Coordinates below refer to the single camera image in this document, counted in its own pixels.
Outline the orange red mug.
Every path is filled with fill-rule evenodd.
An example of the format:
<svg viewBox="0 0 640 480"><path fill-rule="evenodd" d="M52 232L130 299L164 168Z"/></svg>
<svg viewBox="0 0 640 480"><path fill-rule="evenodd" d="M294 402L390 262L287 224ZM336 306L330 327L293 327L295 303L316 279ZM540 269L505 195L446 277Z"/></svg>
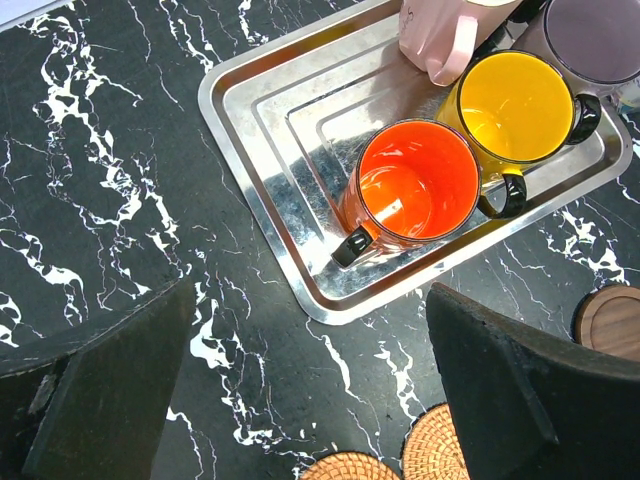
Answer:
<svg viewBox="0 0 640 480"><path fill-rule="evenodd" d="M389 124L367 140L341 195L347 235L332 258L347 268L377 241L402 250L440 240L471 217L480 187L459 132L435 120Z"/></svg>

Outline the pink mug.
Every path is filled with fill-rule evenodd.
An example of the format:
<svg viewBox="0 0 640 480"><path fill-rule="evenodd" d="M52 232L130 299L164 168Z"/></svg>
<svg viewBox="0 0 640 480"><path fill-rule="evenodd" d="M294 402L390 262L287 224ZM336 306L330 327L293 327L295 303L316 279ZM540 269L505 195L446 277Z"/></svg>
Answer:
<svg viewBox="0 0 640 480"><path fill-rule="evenodd" d="M475 49L520 5L511 0L405 0L399 48L430 81L446 87L469 65Z"/></svg>

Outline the yellow mug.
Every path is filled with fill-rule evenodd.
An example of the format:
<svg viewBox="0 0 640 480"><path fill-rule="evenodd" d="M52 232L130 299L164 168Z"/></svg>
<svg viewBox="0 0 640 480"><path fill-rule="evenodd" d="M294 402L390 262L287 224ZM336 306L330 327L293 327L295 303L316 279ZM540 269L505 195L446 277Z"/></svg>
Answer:
<svg viewBox="0 0 640 480"><path fill-rule="evenodd" d="M528 52L502 50L468 67L435 119L466 139L480 164L484 188L504 182L502 209L481 196L481 212L510 219L527 202L524 172L563 147L587 140L601 116L599 98L573 93L555 66Z"/></svg>

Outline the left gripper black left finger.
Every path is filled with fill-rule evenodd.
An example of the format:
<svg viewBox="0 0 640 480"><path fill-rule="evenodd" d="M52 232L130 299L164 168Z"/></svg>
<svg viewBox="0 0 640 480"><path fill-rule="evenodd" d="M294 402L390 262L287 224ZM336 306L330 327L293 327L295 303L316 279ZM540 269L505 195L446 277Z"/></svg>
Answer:
<svg viewBox="0 0 640 480"><path fill-rule="evenodd" d="M150 478L195 306L186 277L2 352L2 478Z"/></svg>

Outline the lilac mug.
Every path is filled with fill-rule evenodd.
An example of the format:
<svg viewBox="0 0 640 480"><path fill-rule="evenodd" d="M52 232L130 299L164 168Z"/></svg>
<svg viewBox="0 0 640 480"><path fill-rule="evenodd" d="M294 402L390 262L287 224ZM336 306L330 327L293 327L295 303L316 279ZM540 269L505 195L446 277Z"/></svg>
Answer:
<svg viewBox="0 0 640 480"><path fill-rule="evenodd" d="M639 76L639 3L549 1L513 48L555 66L573 92L604 97Z"/></svg>

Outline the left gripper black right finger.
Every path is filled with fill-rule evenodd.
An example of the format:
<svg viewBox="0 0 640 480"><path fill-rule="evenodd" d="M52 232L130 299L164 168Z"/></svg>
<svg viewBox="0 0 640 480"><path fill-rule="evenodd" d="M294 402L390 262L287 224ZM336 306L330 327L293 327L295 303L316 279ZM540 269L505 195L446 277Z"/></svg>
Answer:
<svg viewBox="0 0 640 480"><path fill-rule="evenodd" d="M426 320L473 479L636 479L639 365L434 283Z"/></svg>

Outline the dark brown wooden coaster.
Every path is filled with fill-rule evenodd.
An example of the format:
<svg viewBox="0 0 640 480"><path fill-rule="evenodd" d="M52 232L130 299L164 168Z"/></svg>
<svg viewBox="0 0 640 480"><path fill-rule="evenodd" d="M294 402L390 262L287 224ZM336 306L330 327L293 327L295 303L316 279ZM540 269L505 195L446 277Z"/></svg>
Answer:
<svg viewBox="0 0 640 480"><path fill-rule="evenodd" d="M574 341L584 347L639 361L639 288L609 285L587 295L576 309Z"/></svg>

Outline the woven rattan coaster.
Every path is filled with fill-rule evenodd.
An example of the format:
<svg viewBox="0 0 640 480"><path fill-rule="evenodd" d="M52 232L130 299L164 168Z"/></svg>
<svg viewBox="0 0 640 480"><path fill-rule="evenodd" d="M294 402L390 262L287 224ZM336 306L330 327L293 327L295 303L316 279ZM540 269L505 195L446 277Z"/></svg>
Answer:
<svg viewBox="0 0 640 480"><path fill-rule="evenodd" d="M415 422L404 443L401 470L403 478L411 480L470 479L447 403Z"/></svg>
<svg viewBox="0 0 640 480"><path fill-rule="evenodd" d="M360 452L338 452L316 461L301 480L399 480L386 464Z"/></svg>

